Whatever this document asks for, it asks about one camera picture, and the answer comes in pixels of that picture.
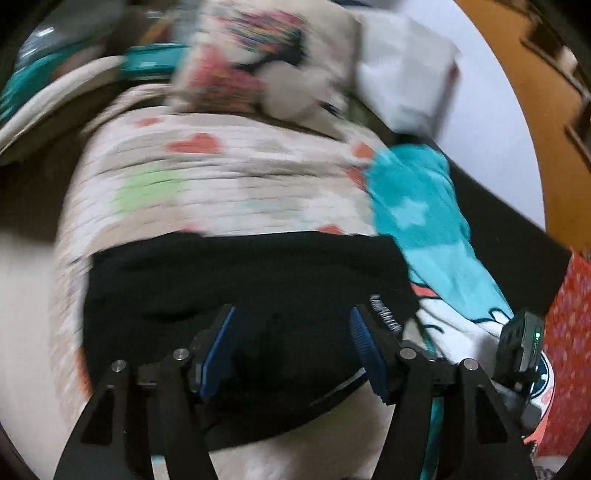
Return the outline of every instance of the red heart pattern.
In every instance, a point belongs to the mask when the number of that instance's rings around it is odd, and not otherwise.
[[[216,154],[221,152],[220,142],[210,134],[195,134],[189,140],[179,140],[166,145],[166,151],[175,153]]]
[[[332,233],[333,235],[344,235],[345,232],[343,232],[341,230],[341,228],[338,225],[335,225],[334,223],[330,223],[328,225],[323,225],[321,227],[318,227],[316,229],[317,232],[322,232],[322,233]]]
[[[149,118],[142,118],[141,120],[138,120],[135,123],[135,126],[137,128],[149,127],[150,125],[159,124],[162,122],[164,122],[164,120],[162,120],[161,118],[158,118],[157,116],[151,116]]]

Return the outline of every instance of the wooden floor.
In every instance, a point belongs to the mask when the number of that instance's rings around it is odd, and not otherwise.
[[[540,166],[548,234],[574,249],[591,247],[591,172],[564,133],[580,108],[579,94],[521,45],[526,17],[493,0],[456,2],[490,45],[521,104]]]

